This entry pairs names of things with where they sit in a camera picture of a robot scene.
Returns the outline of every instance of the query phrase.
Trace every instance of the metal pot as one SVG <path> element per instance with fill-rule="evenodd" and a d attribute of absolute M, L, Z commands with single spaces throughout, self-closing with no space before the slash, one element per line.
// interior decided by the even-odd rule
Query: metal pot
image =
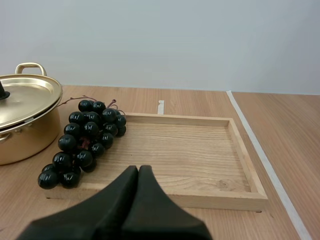
<path fill-rule="evenodd" d="M 41 75 L 22 74 L 24 68 L 40 68 Z M 60 132 L 56 106 L 62 92 L 60 83 L 35 62 L 0 76 L 0 165 L 26 159 L 53 142 Z"/>

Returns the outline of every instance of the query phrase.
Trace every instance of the grape bunch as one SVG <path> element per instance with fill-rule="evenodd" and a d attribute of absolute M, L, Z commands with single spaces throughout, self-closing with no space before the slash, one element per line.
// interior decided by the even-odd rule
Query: grape bunch
<path fill-rule="evenodd" d="M 103 102 L 82 100 L 78 109 L 69 115 L 69 124 L 58 140 L 61 151 L 54 155 L 52 163 L 46 165 L 38 177 L 38 184 L 43 189 L 52 189 L 59 183 L 67 189 L 76 187 L 81 170 L 93 172 L 97 158 L 111 148 L 114 137 L 126 133 L 126 117 Z"/>

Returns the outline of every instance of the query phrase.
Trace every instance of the wooden table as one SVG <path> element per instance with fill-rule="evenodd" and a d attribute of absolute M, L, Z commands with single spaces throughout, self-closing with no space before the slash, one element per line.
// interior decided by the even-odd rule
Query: wooden table
<path fill-rule="evenodd" d="M 205 221 L 215 240 L 299 239 L 225 92 L 88 86 L 65 86 L 63 91 L 63 101 L 84 94 L 106 103 L 117 99 L 125 112 L 156 114 L 158 101 L 164 100 L 165 114 L 233 118 L 269 198 L 266 210 L 186 210 Z M 234 93 L 234 97 L 310 235 L 320 239 L 320 96 Z M 59 107 L 62 126 L 77 105 L 75 100 Z M 46 199 L 37 185 L 42 167 L 58 151 L 55 141 L 27 160 L 0 166 L 0 240 L 13 240 L 31 220 L 77 204 Z"/>

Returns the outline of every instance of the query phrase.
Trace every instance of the white wall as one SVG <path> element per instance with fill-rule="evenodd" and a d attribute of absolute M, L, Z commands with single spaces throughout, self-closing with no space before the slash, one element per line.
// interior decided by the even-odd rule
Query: white wall
<path fill-rule="evenodd" d="M 0 1 L 0 75 L 62 84 L 320 94 L 319 45 L 319 0 Z"/>

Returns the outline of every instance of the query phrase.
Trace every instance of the wooden tray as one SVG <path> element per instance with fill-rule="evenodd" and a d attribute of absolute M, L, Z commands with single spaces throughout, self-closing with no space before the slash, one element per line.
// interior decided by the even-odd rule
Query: wooden tray
<path fill-rule="evenodd" d="M 268 198 L 232 118 L 127 114 L 127 132 L 83 174 L 74 189 L 47 198 L 84 200 L 129 165 L 151 165 L 180 207 L 261 211 Z"/>

